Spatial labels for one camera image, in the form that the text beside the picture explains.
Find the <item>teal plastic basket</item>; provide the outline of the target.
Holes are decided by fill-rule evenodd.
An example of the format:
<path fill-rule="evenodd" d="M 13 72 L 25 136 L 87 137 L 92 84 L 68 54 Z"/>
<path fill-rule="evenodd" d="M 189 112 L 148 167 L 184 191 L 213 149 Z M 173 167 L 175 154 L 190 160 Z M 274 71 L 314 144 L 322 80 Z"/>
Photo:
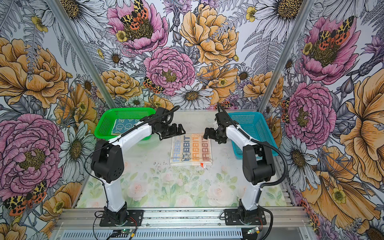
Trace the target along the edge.
<path fill-rule="evenodd" d="M 263 114 L 259 112 L 233 112 L 229 113 L 229 116 L 239 123 L 241 128 L 252 138 L 278 147 Z"/>

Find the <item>blue bunny towel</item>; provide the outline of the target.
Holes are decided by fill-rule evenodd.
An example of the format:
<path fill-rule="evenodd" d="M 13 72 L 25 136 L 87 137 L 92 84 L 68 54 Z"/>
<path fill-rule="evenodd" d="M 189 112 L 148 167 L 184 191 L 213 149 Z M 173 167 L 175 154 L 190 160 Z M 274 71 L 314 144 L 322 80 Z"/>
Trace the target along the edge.
<path fill-rule="evenodd" d="M 111 135 L 118 136 L 131 129 L 140 120 L 137 119 L 117 119 L 112 128 Z"/>

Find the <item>green plastic basket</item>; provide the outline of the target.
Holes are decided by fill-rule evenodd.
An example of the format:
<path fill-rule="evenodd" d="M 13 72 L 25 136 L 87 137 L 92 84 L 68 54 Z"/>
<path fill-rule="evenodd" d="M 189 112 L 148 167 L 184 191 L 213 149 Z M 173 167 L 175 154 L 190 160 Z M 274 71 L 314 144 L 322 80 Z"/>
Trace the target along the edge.
<path fill-rule="evenodd" d="M 152 108 L 115 108 L 101 116 L 94 131 L 97 139 L 110 140 L 123 134 L 137 124 L 140 119 L 155 114 Z"/>

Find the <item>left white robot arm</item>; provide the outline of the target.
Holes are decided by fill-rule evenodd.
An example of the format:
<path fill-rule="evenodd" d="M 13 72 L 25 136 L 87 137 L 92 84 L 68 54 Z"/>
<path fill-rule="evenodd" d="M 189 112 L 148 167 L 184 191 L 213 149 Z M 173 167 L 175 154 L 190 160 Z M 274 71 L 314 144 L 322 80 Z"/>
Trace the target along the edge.
<path fill-rule="evenodd" d="M 180 109 L 175 106 L 171 110 L 159 107 L 156 113 L 140 119 L 132 128 L 117 137 L 99 140 L 92 153 L 91 170 L 94 177 L 102 182 L 106 194 L 104 222 L 122 226 L 129 219 L 127 203 L 123 198 L 120 177 L 124 172 L 123 150 L 129 150 L 141 140 L 157 134 L 159 139 L 170 139 L 186 133 L 182 124 L 173 124 L 174 112 Z"/>

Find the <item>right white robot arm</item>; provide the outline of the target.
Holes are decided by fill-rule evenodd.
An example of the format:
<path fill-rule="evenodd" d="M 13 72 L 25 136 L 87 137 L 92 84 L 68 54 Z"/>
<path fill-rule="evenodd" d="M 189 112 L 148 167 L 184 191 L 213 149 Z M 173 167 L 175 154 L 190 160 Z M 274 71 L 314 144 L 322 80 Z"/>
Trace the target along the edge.
<path fill-rule="evenodd" d="M 211 139 L 218 144 L 224 144 L 230 139 L 243 153 L 242 170 L 246 180 L 251 184 L 239 200 L 236 210 L 225 210 L 226 225 L 264 225 L 267 223 L 259 200 L 263 184 L 271 180 L 276 168 L 271 145 L 260 142 L 243 130 L 225 112 L 216 114 L 216 129 L 206 128 L 204 139 Z"/>

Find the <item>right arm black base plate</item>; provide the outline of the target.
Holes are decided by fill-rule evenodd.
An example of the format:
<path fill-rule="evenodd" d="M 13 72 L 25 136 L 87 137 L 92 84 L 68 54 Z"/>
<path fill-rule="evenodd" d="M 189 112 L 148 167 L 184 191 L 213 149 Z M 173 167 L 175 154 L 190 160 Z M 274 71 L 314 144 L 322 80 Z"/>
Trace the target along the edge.
<path fill-rule="evenodd" d="M 267 224 L 265 213 L 261 208 L 252 211 L 241 208 L 225 209 L 224 218 L 227 226 L 264 226 Z"/>

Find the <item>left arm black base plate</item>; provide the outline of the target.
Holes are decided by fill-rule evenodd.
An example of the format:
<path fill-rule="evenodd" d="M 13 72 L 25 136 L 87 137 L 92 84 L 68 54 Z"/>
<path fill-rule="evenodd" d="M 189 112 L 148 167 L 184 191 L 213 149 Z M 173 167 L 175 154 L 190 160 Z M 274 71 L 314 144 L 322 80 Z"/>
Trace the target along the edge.
<path fill-rule="evenodd" d="M 111 212 L 107 210 L 100 220 L 100 227 L 139 227 L 142 224 L 144 210 L 125 210 Z"/>

